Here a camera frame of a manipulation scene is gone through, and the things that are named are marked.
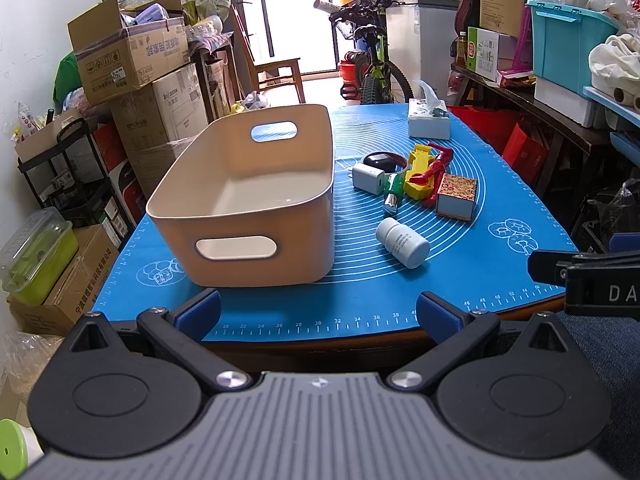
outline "white concentric circles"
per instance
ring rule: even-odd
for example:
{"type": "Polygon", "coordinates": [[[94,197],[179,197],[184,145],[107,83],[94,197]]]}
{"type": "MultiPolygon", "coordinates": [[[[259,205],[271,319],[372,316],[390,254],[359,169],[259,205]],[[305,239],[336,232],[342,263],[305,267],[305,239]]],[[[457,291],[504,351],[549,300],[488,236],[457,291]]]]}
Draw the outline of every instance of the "white concentric circles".
{"type": "MultiPolygon", "coordinates": [[[[335,144],[335,262],[332,270],[319,282],[360,282],[400,272],[404,267],[376,240],[376,227],[382,220],[382,198],[353,189],[348,166],[370,152],[389,151],[408,155],[414,144],[426,144],[427,139],[406,136],[406,122],[388,116],[367,116],[354,124],[348,115],[332,117],[335,144]]],[[[453,148],[454,160],[449,172],[478,181],[476,218],[482,212],[486,197],[484,174],[469,150],[451,140],[436,144],[453,148]]],[[[422,208],[419,202],[405,198],[397,220],[427,238],[431,244],[428,260],[456,244],[473,223],[441,218],[433,210],[422,208]]]]}

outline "red box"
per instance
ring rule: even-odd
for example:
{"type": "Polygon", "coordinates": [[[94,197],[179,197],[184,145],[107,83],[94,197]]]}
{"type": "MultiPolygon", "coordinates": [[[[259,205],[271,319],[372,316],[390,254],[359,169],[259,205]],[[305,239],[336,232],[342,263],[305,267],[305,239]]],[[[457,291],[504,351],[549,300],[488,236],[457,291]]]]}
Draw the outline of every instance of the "red box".
{"type": "Polygon", "coordinates": [[[146,199],[127,158],[116,123],[111,121],[98,128],[94,139],[120,203],[133,225],[138,225],[145,214],[146,199]]]}
{"type": "Polygon", "coordinates": [[[485,110],[473,106],[450,106],[451,113],[490,145],[498,155],[504,151],[522,114],[513,110],[485,110]]]}
{"type": "Polygon", "coordinates": [[[527,137],[516,124],[502,158],[529,186],[533,184],[546,160],[546,149],[542,144],[527,137]]]}

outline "red toy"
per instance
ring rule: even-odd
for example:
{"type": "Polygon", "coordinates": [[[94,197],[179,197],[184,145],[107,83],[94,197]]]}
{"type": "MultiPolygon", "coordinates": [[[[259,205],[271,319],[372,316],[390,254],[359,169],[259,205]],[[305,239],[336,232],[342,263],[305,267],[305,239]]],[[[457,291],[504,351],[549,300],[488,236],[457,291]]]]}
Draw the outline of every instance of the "red toy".
{"type": "Polygon", "coordinates": [[[428,142],[427,146],[439,150],[440,153],[430,164],[429,169],[425,173],[414,175],[409,179],[409,182],[412,184],[426,186],[429,183],[429,179],[433,177],[433,191],[431,191],[430,197],[425,198],[422,201],[422,207],[432,207],[435,205],[442,177],[447,171],[447,166],[453,160],[453,150],[451,148],[445,148],[444,146],[439,146],[432,142],[428,142]]]}

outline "gray ridged panel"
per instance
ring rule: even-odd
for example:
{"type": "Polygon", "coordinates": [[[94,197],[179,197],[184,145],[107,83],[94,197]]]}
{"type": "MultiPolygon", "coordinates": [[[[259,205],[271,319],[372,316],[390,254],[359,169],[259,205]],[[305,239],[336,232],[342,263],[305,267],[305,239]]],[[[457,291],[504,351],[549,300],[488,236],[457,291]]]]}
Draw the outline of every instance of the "gray ridged panel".
{"type": "Polygon", "coordinates": [[[24,480],[611,480],[594,454],[500,458],[452,434],[417,394],[376,374],[267,373],[221,394],[158,451],[91,462],[51,453],[24,480]]]}

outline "chair backrest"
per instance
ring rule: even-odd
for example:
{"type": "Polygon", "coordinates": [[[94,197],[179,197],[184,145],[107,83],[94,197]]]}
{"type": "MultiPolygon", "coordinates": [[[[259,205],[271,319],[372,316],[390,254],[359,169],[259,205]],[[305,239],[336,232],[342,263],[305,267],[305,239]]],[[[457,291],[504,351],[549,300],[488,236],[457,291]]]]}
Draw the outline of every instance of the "chair backrest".
{"type": "Polygon", "coordinates": [[[246,60],[247,61],[251,60],[255,62],[254,54],[251,52],[251,44],[249,44],[249,36],[246,33],[246,30],[244,30],[244,27],[242,26],[242,20],[240,19],[240,14],[238,14],[238,10],[236,9],[236,6],[233,6],[233,5],[231,6],[231,15],[236,24],[236,29],[240,31],[240,35],[242,36],[242,49],[244,50],[244,55],[246,56],[246,60]]]}

